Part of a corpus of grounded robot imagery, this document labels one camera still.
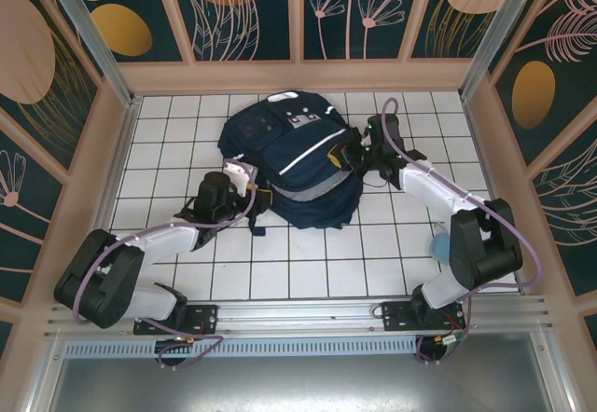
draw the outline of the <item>backpack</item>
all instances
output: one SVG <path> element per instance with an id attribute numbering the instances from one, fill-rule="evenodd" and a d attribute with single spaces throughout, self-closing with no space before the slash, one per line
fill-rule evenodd
<path id="1" fill-rule="evenodd" d="M 363 183 L 327 153 L 352 134 L 321 95 L 292 90 L 232 116 L 217 146 L 224 158 L 258 168 L 257 184 L 273 193 L 271 209 L 294 227 L 341 228 L 351 221 Z"/>

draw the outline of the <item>metal plate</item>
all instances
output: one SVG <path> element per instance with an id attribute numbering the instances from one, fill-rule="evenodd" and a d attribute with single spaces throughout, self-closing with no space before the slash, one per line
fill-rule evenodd
<path id="1" fill-rule="evenodd" d="M 190 335 L 213 335 L 217 324 L 217 305 L 189 305 L 187 316 L 178 331 Z M 163 336 L 171 335 L 149 323 L 135 322 L 132 333 L 136 336 Z"/>

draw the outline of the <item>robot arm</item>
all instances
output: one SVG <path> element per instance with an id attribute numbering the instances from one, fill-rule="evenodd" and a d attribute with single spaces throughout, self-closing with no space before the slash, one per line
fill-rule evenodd
<path id="1" fill-rule="evenodd" d="M 244 170 L 229 162 L 223 172 L 207 173 L 197 197 L 174 216 L 176 227 L 146 233 L 121 245 L 104 260 L 85 288 L 80 315 L 101 328 L 110 327 L 120 319 L 147 317 L 179 329 L 186 317 L 187 298 L 160 283 L 138 283 L 139 275 L 169 256 L 191 252 L 207 244 L 220 229 L 197 228 L 193 224 L 217 224 L 234 218 L 249 202 L 247 184 Z M 258 189 L 249 217 L 265 212 L 270 205 L 271 192 Z M 91 265 L 117 240 L 118 237 L 105 230 L 93 230 L 58 281 L 54 298 L 72 308 Z"/>
<path id="2" fill-rule="evenodd" d="M 387 129 L 397 146 L 404 150 L 396 115 L 387 115 Z M 368 119 L 363 136 L 358 130 L 353 131 L 352 139 L 336 146 L 328 155 L 336 166 L 354 171 L 359 177 L 368 171 L 379 172 L 382 179 L 420 199 L 441 222 L 450 226 L 450 270 L 442 271 L 413 292 L 413 307 L 423 322 L 430 309 L 442 309 L 482 284 L 521 268 L 518 240 L 470 199 L 484 203 L 514 224 L 505 201 L 486 201 L 470 194 L 463 198 L 431 176 L 432 164 L 417 150 L 405 153 L 429 171 L 408 163 L 386 142 L 380 115 Z M 489 238 L 484 238 L 482 232 L 489 234 Z"/>

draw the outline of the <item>white tile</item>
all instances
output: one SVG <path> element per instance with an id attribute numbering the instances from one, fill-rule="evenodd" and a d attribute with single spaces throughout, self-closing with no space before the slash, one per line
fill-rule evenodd
<path id="1" fill-rule="evenodd" d="M 470 135 L 465 114 L 439 114 L 437 117 L 444 136 Z"/>
<path id="2" fill-rule="evenodd" d="M 288 262 L 253 263 L 251 298 L 288 298 Z"/>
<path id="3" fill-rule="evenodd" d="M 212 263 L 216 240 L 217 236 L 196 251 L 178 254 L 178 263 Z"/>
<path id="4" fill-rule="evenodd" d="M 203 95 L 199 105 L 199 117 L 227 117 L 228 95 Z"/>
<path id="5" fill-rule="evenodd" d="M 400 256 L 394 225 L 361 226 L 365 258 L 396 258 Z"/>
<path id="6" fill-rule="evenodd" d="M 192 142 L 196 126 L 196 118 L 170 118 L 164 142 Z"/>
<path id="7" fill-rule="evenodd" d="M 153 198 L 149 210 L 148 227 L 160 226 L 170 221 L 185 205 L 183 198 Z"/>
<path id="8" fill-rule="evenodd" d="M 446 146 L 441 137 L 415 137 L 414 147 L 427 156 L 433 163 L 445 163 L 448 161 Z"/>
<path id="9" fill-rule="evenodd" d="M 158 170 L 153 196 L 184 197 L 187 194 L 188 173 L 189 170 Z"/>
<path id="10" fill-rule="evenodd" d="M 407 193 L 393 193 L 394 216 L 397 223 L 428 223 L 427 206 Z"/>
<path id="11" fill-rule="evenodd" d="M 463 112 L 458 92 L 432 92 L 438 112 Z"/>
<path id="12" fill-rule="evenodd" d="M 120 189 L 121 198 L 151 198 L 156 170 L 126 170 Z"/>
<path id="13" fill-rule="evenodd" d="M 428 224 L 398 224 L 398 241 L 402 257 L 428 256 L 429 245 L 433 239 Z"/>
<path id="14" fill-rule="evenodd" d="M 160 168 L 188 168 L 193 154 L 193 143 L 164 144 L 161 149 Z"/>
<path id="15" fill-rule="evenodd" d="M 405 295 L 402 263 L 399 258 L 366 260 L 369 295 Z"/>
<path id="16" fill-rule="evenodd" d="M 177 265 L 174 289 L 191 301 L 209 300 L 214 265 Z"/>
<path id="17" fill-rule="evenodd" d="M 324 231 L 318 228 L 299 230 L 290 227 L 290 259 L 320 260 L 326 258 Z"/>
<path id="18" fill-rule="evenodd" d="M 173 97 L 170 106 L 170 118 L 196 118 L 199 115 L 200 100 L 199 95 Z"/>
<path id="19" fill-rule="evenodd" d="M 253 261 L 288 260 L 288 227 L 268 227 L 265 237 L 253 237 Z"/>
<path id="20" fill-rule="evenodd" d="M 226 123 L 225 117 L 218 118 L 199 118 L 197 124 L 196 141 L 218 141 Z"/>
<path id="21" fill-rule="evenodd" d="M 151 199 L 119 199 L 112 228 L 146 228 Z"/>
<path id="22" fill-rule="evenodd" d="M 213 300 L 247 300 L 251 283 L 250 263 L 214 264 Z"/>
<path id="23" fill-rule="evenodd" d="M 327 297 L 326 262 L 291 261 L 290 297 Z"/>
<path id="24" fill-rule="evenodd" d="M 389 193 L 372 193 L 361 196 L 358 204 L 361 224 L 392 224 L 392 201 Z"/>
<path id="25" fill-rule="evenodd" d="M 451 175 L 451 167 L 449 163 L 434 163 L 433 168 L 435 168 L 436 172 L 444 176 L 446 179 L 454 182 L 454 178 Z"/>
<path id="26" fill-rule="evenodd" d="M 373 98 L 372 92 L 348 92 L 346 94 L 346 107 L 348 109 L 348 115 L 374 115 L 377 113 L 375 98 Z"/>
<path id="27" fill-rule="evenodd" d="M 326 229 L 327 259 L 363 258 L 359 226 Z"/>
<path id="28" fill-rule="evenodd" d="M 502 277 L 501 279 L 494 280 L 492 283 L 516 283 L 516 278 L 514 277 L 514 273 L 509 273 L 506 276 Z M 490 287 L 480 289 L 480 293 L 489 294 L 489 293 L 517 293 L 519 288 L 510 287 L 510 288 L 502 288 L 502 287 Z"/>
<path id="29" fill-rule="evenodd" d="M 362 134 L 365 128 L 367 127 L 367 119 L 370 116 L 360 116 L 356 114 L 349 114 L 348 115 L 348 124 L 351 125 L 353 128 L 358 128 L 359 132 Z"/>
<path id="30" fill-rule="evenodd" d="M 400 137 L 412 137 L 409 116 L 406 114 L 398 114 L 398 130 L 400 131 Z"/>
<path id="31" fill-rule="evenodd" d="M 478 163 L 452 163 L 456 184 L 465 190 L 486 190 L 487 184 Z"/>
<path id="32" fill-rule="evenodd" d="M 320 93 L 340 114 L 346 114 L 346 97 L 344 93 Z"/>
<path id="33" fill-rule="evenodd" d="M 405 114 L 407 112 L 407 108 L 404 105 L 404 98 L 402 98 L 402 92 L 375 92 L 375 102 L 377 104 L 377 112 L 378 114 L 382 113 L 383 104 L 388 98 L 396 98 L 398 100 L 398 113 Z M 394 112 L 394 105 L 390 104 L 388 106 L 388 113 Z"/>
<path id="34" fill-rule="evenodd" d="M 255 104 L 259 101 L 257 94 L 255 95 L 230 95 L 229 117 L 242 111 L 245 107 Z"/>
<path id="35" fill-rule="evenodd" d="M 478 162 L 477 149 L 470 137 L 446 137 L 450 162 Z"/>
<path id="36" fill-rule="evenodd" d="M 188 177 L 187 196 L 197 196 L 199 184 L 203 181 L 205 174 L 208 172 L 218 172 L 218 169 L 194 168 L 190 171 L 190 176 Z"/>
<path id="37" fill-rule="evenodd" d="M 431 258 L 403 258 L 402 267 L 407 282 L 407 295 L 411 295 L 414 288 L 439 274 L 437 261 Z"/>
<path id="38" fill-rule="evenodd" d="M 192 166 L 194 168 L 221 168 L 222 153 L 217 142 L 196 142 L 193 148 Z"/>
<path id="39" fill-rule="evenodd" d="M 363 260 L 328 261 L 327 276 L 330 297 L 367 295 Z"/>
<path id="40" fill-rule="evenodd" d="M 251 231 L 227 228 L 217 234 L 215 261 L 251 261 Z"/>
<path id="41" fill-rule="evenodd" d="M 363 193 L 387 193 L 389 184 L 380 177 L 379 172 L 368 172 L 363 178 Z"/>
<path id="42" fill-rule="evenodd" d="M 404 92 L 404 103 L 407 112 L 436 112 L 430 92 Z"/>
<path id="43" fill-rule="evenodd" d="M 139 118 L 166 118 L 172 97 L 144 97 Z"/>
<path id="44" fill-rule="evenodd" d="M 141 142 L 163 142 L 166 131 L 166 119 L 141 119 L 137 121 L 137 129 L 134 132 L 132 141 Z"/>
<path id="45" fill-rule="evenodd" d="M 132 144 L 127 170 L 158 168 L 161 144 Z"/>
<path id="46" fill-rule="evenodd" d="M 271 210 L 267 210 L 257 217 L 258 227 L 288 226 L 288 221 Z"/>
<path id="47" fill-rule="evenodd" d="M 139 273 L 137 281 L 143 286 L 151 286 L 157 282 L 173 287 L 175 267 L 176 265 L 152 265 Z"/>
<path id="48" fill-rule="evenodd" d="M 413 137 L 440 137 L 439 123 L 435 114 L 409 115 L 410 130 Z"/>

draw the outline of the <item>reflective stripe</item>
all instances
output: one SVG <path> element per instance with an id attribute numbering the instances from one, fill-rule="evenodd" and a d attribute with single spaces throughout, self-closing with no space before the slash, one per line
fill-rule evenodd
<path id="1" fill-rule="evenodd" d="M 289 199 L 295 200 L 297 202 L 306 202 L 308 200 L 317 199 L 321 196 L 324 196 L 325 193 L 333 190 L 338 185 L 346 180 L 348 176 L 350 176 L 350 172 L 341 172 L 338 171 L 334 173 L 332 176 L 325 179 L 324 182 L 320 182 L 316 186 L 312 186 L 308 190 L 304 191 L 286 191 L 282 190 L 282 188 L 278 188 L 276 185 L 271 185 L 271 187 L 280 193 L 283 196 L 286 196 Z"/>
<path id="2" fill-rule="evenodd" d="M 329 142 L 330 140 L 332 140 L 334 137 L 338 137 L 339 135 L 341 135 L 343 132 L 345 132 L 346 129 L 342 128 L 341 130 L 339 130 L 338 132 L 334 132 L 331 135 L 328 135 L 324 140 L 322 140 L 321 142 L 314 144 L 311 148 L 309 148 L 307 151 L 305 151 L 304 153 L 302 153 L 300 156 L 298 156 L 297 158 L 295 158 L 292 162 L 290 162 L 286 168 L 284 168 L 283 170 L 281 170 L 279 172 L 280 175 L 283 175 L 285 172 L 287 172 L 288 170 L 290 170 L 292 167 L 294 167 L 296 164 L 298 164 L 301 160 L 303 160 L 304 158 L 306 158 L 307 156 L 309 156 L 314 150 L 316 150 L 318 147 L 320 147 L 322 144 L 324 144 L 325 142 Z"/>

